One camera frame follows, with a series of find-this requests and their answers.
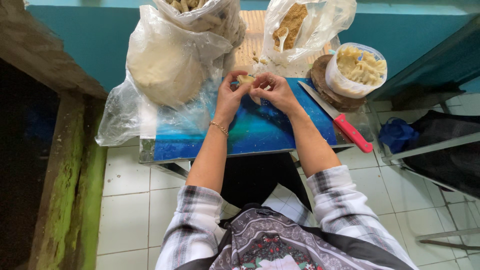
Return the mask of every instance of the bag of dough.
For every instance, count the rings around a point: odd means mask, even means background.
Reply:
[[[356,10],[355,0],[271,0],[265,12],[262,57],[282,65],[309,57],[348,29]],[[278,30],[283,27],[288,34],[280,53]]]
[[[154,7],[140,6],[125,81],[108,95],[97,143],[205,131],[215,111],[223,56],[231,49],[221,36],[181,29]]]
[[[153,0],[165,19],[192,32],[209,31],[236,48],[245,37],[240,0]]]

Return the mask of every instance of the table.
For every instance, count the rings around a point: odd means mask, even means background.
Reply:
[[[295,97],[311,117],[322,136],[331,147],[355,146],[347,136],[332,124],[331,118],[319,105],[301,88],[297,81],[303,81],[315,88],[307,72],[313,62],[321,55],[328,54],[329,49],[336,50],[340,46],[338,36],[328,42],[324,48],[306,61],[291,64],[287,68],[269,62],[267,65],[255,63],[254,55],[259,56],[264,39],[265,11],[241,11],[240,15],[248,23],[245,39],[238,49],[227,55],[233,58],[233,66],[224,70],[246,70],[249,74],[271,71],[287,79]],[[344,110],[346,119],[363,135],[367,142],[373,141],[370,130],[366,106],[357,110]],[[262,106],[251,101],[248,95],[244,96],[236,118],[230,125],[230,137],[227,142],[228,157],[257,155],[269,153],[291,152],[295,150],[293,131],[286,115],[272,104],[262,99]],[[193,160],[202,146],[204,134],[176,135],[165,137],[157,135],[155,138],[140,138],[139,163],[179,178],[186,179],[188,172],[175,162]]]

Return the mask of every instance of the person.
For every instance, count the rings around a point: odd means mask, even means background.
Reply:
[[[365,205],[367,197],[356,191],[347,166],[322,138],[286,79],[263,73],[232,91],[237,76],[246,74],[228,73],[218,89],[213,124],[178,193],[156,269],[418,269]],[[227,130],[250,87],[252,96],[270,101],[291,122],[319,227],[299,225],[258,203],[220,221]]]

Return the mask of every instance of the hand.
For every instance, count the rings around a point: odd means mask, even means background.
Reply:
[[[231,83],[237,81],[238,75],[247,74],[248,72],[243,70],[231,71],[225,76],[225,79],[218,88],[215,116],[212,121],[216,122],[223,128],[228,129],[228,126],[233,121],[235,113],[239,109],[241,97],[243,97],[252,86],[252,84],[242,84],[242,86],[236,88],[236,85],[231,85]]]
[[[255,77],[252,86],[254,88],[250,92],[252,96],[270,101],[287,116],[303,109],[283,77],[265,72]]]

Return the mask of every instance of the kitchen knife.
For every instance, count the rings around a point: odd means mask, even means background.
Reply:
[[[345,115],[337,111],[330,103],[326,102],[317,91],[313,90],[306,83],[298,81],[299,84],[307,91],[307,93],[322,107],[322,109],[332,117],[333,121],[340,127],[340,129],[355,143],[363,153],[370,153],[373,150],[373,145],[368,143],[363,136],[358,132],[347,120]]]

